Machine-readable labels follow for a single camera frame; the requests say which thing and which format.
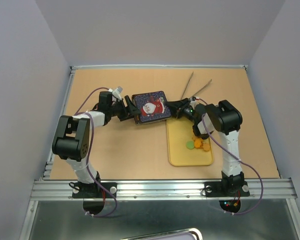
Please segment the metal serving tongs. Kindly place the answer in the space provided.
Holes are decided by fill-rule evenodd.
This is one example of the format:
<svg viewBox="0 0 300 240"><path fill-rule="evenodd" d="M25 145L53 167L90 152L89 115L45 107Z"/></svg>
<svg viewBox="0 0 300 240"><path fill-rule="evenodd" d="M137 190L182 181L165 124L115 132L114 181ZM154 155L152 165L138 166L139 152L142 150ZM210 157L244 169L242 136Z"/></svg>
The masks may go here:
<svg viewBox="0 0 300 240"><path fill-rule="evenodd" d="M198 70L191 72L190 76L186 80L185 86L181 91L179 99L184 99L186 97L194 97L201 94L206 90L213 82L213 79L210 77L204 77Z"/></svg>

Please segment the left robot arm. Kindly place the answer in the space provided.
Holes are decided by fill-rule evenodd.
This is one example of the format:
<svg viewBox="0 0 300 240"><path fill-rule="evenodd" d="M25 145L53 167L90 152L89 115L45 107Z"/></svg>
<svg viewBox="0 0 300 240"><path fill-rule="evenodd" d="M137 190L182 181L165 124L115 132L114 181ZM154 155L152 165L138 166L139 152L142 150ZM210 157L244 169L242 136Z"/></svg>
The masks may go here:
<svg viewBox="0 0 300 240"><path fill-rule="evenodd" d="M60 116L52 141L52 153L65 160L77 177L76 182L69 183L74 199L97 198L107 193L100 174L90 163L95 128L107 125L112 117L125 121L140 114L128 96L121 96L120 86L98 90L98 103L92 110Z"/></svg>

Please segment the gold tin lid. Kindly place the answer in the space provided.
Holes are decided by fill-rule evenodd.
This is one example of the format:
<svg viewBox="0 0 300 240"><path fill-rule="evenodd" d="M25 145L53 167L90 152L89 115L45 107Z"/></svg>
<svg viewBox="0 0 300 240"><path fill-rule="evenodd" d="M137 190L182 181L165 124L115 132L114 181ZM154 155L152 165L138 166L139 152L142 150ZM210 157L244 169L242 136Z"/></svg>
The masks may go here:
<svg viewBox="0 0 300 240"><path fill-rule="evenodd" d="M172 117L166 105L166 95L162 90L134 94L132 102L141 111L141 114L135 118L139 118L142 122Z"/></svg>

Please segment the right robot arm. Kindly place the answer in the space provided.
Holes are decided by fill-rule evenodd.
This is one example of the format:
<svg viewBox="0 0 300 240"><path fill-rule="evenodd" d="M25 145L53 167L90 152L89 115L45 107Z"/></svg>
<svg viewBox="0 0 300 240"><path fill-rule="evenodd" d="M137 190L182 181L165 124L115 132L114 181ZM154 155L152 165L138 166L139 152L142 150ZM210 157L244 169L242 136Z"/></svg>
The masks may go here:
<svg viewBox="0 0 300 240"><path fill-rule="evenodd" d="M239 131L243 123L242 114L228 101L221 100L217 105L201 104L197 98L184 98L166 103L171 115L193 122L195 136L211 139L210 134L217 132L219 141L215 143L223 150L221 179L206 181L202 195L208 198L248 197L249 187L239 158Z"/></svg>

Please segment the square cookie tin box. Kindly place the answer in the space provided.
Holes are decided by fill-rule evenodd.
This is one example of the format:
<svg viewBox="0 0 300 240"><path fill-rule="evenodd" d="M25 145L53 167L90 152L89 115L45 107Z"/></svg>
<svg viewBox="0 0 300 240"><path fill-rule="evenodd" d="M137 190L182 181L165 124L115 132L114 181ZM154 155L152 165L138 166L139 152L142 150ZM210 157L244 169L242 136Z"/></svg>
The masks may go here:
<svg viewBox="0 0 300 240"><path fill-rule="evenodd" d="M167 119L169 119L169 118L158 118L158 119L153 119L153 120L148 120L148 121L141 121L139 118L135 117L134 122L137 126L140 126L140 125L153 124L153 123L166 121Z"/></svg>

